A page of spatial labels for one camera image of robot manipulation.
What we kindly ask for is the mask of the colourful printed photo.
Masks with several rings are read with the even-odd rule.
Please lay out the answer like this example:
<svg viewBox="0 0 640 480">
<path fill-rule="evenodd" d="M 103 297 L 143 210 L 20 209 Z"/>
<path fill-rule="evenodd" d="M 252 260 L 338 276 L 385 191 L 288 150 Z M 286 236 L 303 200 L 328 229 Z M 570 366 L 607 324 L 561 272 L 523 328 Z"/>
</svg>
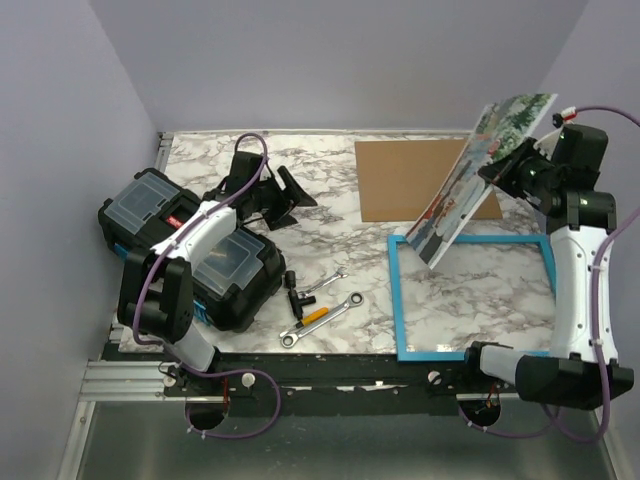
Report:
<svg viewBox="0 0 640 480">
<path fill-rule="evenodd" d="M 557 96 L 520 94 L 486 105 L 444 183 L 405 239 L 434 268 L 493 192 L 479 170 L 503 159 L 530 137 Z"/>
</svg>

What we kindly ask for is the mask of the brown backing board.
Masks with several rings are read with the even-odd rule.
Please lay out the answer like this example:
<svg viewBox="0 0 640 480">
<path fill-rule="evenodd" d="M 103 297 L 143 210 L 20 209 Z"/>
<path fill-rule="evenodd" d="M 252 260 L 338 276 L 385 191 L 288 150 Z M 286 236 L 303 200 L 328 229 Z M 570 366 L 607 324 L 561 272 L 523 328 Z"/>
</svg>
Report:
<svg viewBox="0 0 640 480">
<path fill-rule="evenodd" d="M 465 144 L 464 139 L 357 141 L 362 220 L 417 220 L 435 198 Z"/>
</svg>

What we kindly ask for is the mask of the blue picture frame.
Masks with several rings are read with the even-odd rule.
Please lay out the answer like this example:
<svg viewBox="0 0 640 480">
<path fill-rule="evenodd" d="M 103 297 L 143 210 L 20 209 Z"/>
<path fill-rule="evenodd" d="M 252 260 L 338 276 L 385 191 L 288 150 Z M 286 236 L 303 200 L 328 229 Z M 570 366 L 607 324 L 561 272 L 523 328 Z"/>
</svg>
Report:
<svg viewBox="0 0 640 480">
<path fill-rule="evenodd" d="M 404 305 L 402 299 L 401 272 L 398 247 L 406 244 L 403 235 L 391 234 L 387 236 L 387 251 L 389 261 L 390 290 L 393 313 L 393 324 L 396 344 L 396 357 L 400 363 L 426 362 L 462 362 L 463 352 L 417 351 L 408 349 L 406 327 L 404 321 Z M 556 267 L 549 239 L 543 234 L 528 235 L 459 235 L 457 244 L 505 244 L 505 245 L 535 245 L 541 254 L 550 289 L 556 292 Z"/>
</svg>

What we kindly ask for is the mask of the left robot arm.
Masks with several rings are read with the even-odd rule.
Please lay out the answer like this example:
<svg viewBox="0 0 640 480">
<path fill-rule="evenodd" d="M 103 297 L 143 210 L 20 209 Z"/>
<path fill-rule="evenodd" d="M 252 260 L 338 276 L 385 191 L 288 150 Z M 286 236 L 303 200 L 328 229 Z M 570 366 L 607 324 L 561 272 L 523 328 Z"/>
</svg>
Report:
<svg viewBox="0 0 640 480">
<path fill-rule="evenodd" d="M 296 224 L 292 211 L 316 201 L 266 153 L 235 150 L 229 174 L 203 196 L 154 168 L 99 211 L 110 249 L 124 270 L 116 316 L 140 345 L 161 346 L 189 367 L 201 395 L 222 380 L 218 349 L 198 321 L 244 332 L 281 287 L 286 262 L 277 246 L 246 226 L 255 214 L 270 230 Z"/>
</svg>

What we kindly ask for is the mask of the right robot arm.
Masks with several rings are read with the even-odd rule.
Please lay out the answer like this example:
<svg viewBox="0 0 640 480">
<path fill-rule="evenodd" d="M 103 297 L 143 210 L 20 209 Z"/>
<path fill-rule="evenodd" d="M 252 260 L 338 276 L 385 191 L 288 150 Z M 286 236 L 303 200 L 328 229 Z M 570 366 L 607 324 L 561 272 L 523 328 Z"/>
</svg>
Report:
<svg viewBox="0 0 640 480">
<path fill-rule="evenodd" d="M 555 264 L 555 326 L 545 356 L 498 343 L 474 342 L 460 379 L 480 392 L 496 379 L 524 401 L 594 410 L 628 392 L 634 372 L 620 366 L 606 270 L 617 227 L 612 194 L 595 189 L 608 146 L 605 131 L 566 123 L 527 138 L 504 159 L 479 169 L 483 180 L 526 200 L 546 218 Z"/>
</svg>

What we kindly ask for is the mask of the small open-end wrench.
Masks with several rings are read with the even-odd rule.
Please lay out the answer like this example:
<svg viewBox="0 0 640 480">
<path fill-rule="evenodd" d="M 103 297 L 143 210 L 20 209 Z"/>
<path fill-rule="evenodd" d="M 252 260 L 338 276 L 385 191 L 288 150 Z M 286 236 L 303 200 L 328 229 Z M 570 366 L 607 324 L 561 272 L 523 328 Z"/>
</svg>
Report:
<svg viewBox="0 0 640 480">
<path fill-rule="evenodd" d="M 327 277 L 324 280 L 321 280 L 317 283 L 315 283 L 314 285 L 312 285 L 311 287 L 303 290 L 300 295 L 302 297 L 309 297 L 312 293 L 328 286 L 329 284 L 339 280 L 339 279 L 343 279 L 348 277 L 348 273 L 344 270 L 344 269 L 337 269 L 335 273 L 333 273 L 331 276 Z"/>
</svg>

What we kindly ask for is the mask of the black toolbox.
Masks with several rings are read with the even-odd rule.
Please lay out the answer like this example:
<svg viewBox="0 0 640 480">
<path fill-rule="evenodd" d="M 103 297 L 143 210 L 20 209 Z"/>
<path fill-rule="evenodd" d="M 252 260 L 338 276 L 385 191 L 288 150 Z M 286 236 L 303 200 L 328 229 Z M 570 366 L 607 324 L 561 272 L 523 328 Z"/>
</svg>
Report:
<svg viewBox="0 0 640 480">
<path fill-rule="evenodd" d="M 200 198 L 154 168 L 98 210 L 108 248 L 125 259 L 134 248 L 150 248 L 186 223 Z M 221 331 L 242 333 L 282 285 L 286 263 L 266 237 L 245 227 L 221 240 L 193 269 L 194 316 Z"/>
</svg>

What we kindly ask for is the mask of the large ratchet wrench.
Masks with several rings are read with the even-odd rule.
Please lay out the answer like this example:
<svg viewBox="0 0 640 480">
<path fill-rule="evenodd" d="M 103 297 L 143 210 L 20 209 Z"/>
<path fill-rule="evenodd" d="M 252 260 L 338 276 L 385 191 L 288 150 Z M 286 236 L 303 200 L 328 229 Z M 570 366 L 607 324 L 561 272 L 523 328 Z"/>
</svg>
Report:
<svg viewBox="0 0 640 480">
<path fill-rule="evenodd" d="M 294 328 L 280 336 L 280 343 L 284 348 L 292 348 L 300 339 L 313 333 L 325 324 L 342 315 L 349 309 L 357 308 L 364 303 L 364 296 L 360 292 L 351 293 L 345 301 L 321 314 L 318 319 L 312 320 L 307 325 Z"/>
</svg>

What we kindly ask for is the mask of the aluminium table frame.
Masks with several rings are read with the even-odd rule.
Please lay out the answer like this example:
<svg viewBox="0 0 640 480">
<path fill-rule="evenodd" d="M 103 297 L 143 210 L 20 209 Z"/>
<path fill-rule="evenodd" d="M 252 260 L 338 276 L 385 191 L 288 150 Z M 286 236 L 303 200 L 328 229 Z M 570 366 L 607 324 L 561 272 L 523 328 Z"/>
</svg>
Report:
<svg viewBox="0 0 640 480">
<path fill-rule="evenodd" d="M 287 266 L 309 286 L 343 268 L 348 277 L 320 290 L 320 306 L 350 293 L 364 303 L 286 349 L 293 325 L 279 290 L 242 333 L 200 325 L 221 353 L 393 354 L 396 357 L 387 236 L 403 223 L 361 218 L 357 141 L 417 140 L 371 131 L 267 132 L 273 166 L 288 167 L 317 201 L 294 226 L 271 233 Z M 548 346 L 553 295 L 531 245 L 458 244 L 435 272 L 407 247 L 399 251 L 408 349 L 462 352 L 474 339 L 528 350 Z M 122 353 L 160 353 L 137 345 L 126 327 L 109 342 Z M 84 437 L 69 443 L 64 479 L 612 479 L 604 442 L 582 445 L 547 427 L 544 412 L 501 398 L 499 427 L 528 432 L 501 439 L 469 428 L 458 415 L 282 416 L 212 419 L 166 399 L 171 381 L 157 361 L 88 364 L 81 383 Z"/>
</svg>

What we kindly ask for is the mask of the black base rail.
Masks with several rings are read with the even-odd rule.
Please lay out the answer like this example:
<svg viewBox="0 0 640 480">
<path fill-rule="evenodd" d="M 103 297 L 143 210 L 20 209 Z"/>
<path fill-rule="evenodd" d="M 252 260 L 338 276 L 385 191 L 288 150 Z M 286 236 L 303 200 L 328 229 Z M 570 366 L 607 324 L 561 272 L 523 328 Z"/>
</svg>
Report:
<svg viewBox="0 0 640 480">
<path fill-rule="evenodd" d="M 212 419 L 282 416 L 454 416 L 462 399 L 497 401 L 513 393 L 503 381 L 473 374 L 462 361 L 400 362 L 393 354 L 224 353 L 215 366 L 229 379 L 181 373 L 160 353 L 122 353 L 107 361 L 157 361 L 171 381 L 168 400 Z"/>
</svg>

